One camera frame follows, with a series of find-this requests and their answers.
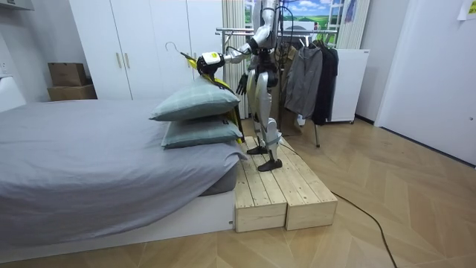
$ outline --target humanoid robot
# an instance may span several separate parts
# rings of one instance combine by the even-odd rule
[[[271,87],[278,83],[277,67],[271,61],[271,50],[277,44],[277,29],[280,0],[256,0],[253,9],[254,35],[249,42],[238,49],[227,49],[227,54],[203,53],[197,60],[197,70],[211,77],[225,63],[240,63],[251,56],[251,64],[239,81],[237,93],[248,94],[248,104],[254,122],[259,145],[247,154],[269,154],[269,161],[258,167],[264,172],[281,168],[283,163],[277,158],[277,147],[281,133],[277,123],[270,118]]]

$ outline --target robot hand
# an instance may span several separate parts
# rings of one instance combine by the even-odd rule
[[[214,78],[216,70],[223,67],[225,59],[223,55],[216,52],[203,53],[196,61],[196,69],[200,74],[208,74]]]
[[[246,94],[246,86],[248,84],[248,75],[244,73],[239,79],[238,87],[237,87],[237,94],[238,95],[245,95]]]

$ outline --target baseboard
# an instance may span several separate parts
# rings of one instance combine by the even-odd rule
[[[465,165],[467,165],[467,166],[469,166],[469,167],[471,167],[471,168],[476,168],[476,165],[473,165],[473,164],[471,164],[471,163],[469,163],[469,162],[466,162],[466,161],[464,161],[464,160],[462,160],[462,159],[459,159],[459,158],[457,158],[457,157],[455,157],[455,156],[449,155],[449,154],[447,154],[447,153],[445,153],[445,152],[442,152],[442,151],[440,151],[440,150],[438,150],[438,149],[435,149],[435,148],[433,148],[433,147],[430,147],[430,146],[428,146],[428,145],[426,145],[426,144],[423,144],[423,143],[421,143],[421,142],[419,142],[419,141],[415,141],[414,139],[409,138],[409,137],[407,137],[406,135],[402,135],[402,134],[400,134],[400,133],[396,133],[395,131],[389,130],[389,129],[386,128],[386,127],[381,127],[381,128],[382,128],[383,130],[387,130],[389,133],[393,133],[393,134],[395,134],[395,135],[398,135],[398,136],[400,136],[400,137],[402,137],[402,138],[405,138],[405,139],[407,139],[407,140],[409,140],[409,141],[412,141],[412,142],[414,142],[414,143],[416,143],[416,144],[418,144],[418,145],[421,145],[421,146],[423,146],[423,147],[425,147],[425,148],[427,148],[427,149],[430,149],[430,150],[432,150],[432,151],[434,151],[434,152],[436,152],[436,153],[439,153],[439,154],[441,154],[441,155],[444,155],[444,156],[446,156],[446,157],[449,157],[450,159],[453,159],[453,160],[455,160],[455,161],[458,161],[459,163],[465,164]]]
[[[356,118],[362,120],[363,122],[372,124],[372,125],[375,123],[374,120],[370,120],[369,118],[365,118],[365,117],[363,117],[362,115],[357,115],[357,114],[356,114]]]

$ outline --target robot leg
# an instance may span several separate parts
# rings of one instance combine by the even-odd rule
[[[256,106],[256,70],[251,70],[248,74],[248,83],[246,85],[248,105],[251,111],[251,117],[253,118],[253,127],[256,137],[258,137],[258,146],[246,151],[249,155],[259,155],[267,153],[266,144],[263,140],[263,134],[261,133],[261,125],[258,121],[257,106]]]
[[[268,91],[268,72],[266,71],[258,77],[256,97],[258,119],[269,154],[269,161],[260,165],[258,171],[265,172],[283,166],[281,160],[277,158],[277,146],[281,140],[281,133],[277,130],[276,121],[269,117],[271,112],[271,93]]]

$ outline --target wooden platform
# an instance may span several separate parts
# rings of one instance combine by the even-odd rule
[[[245,140],[244,151],[256,147],[252,137]],[[295,230],[332,224],[337,208],[334,195],[290,149],[280,146],[277,153],[283,167],[271,172],[257,171],[268,156],[251,156],[241,161],[235,189],[236,231],[281,226]]]

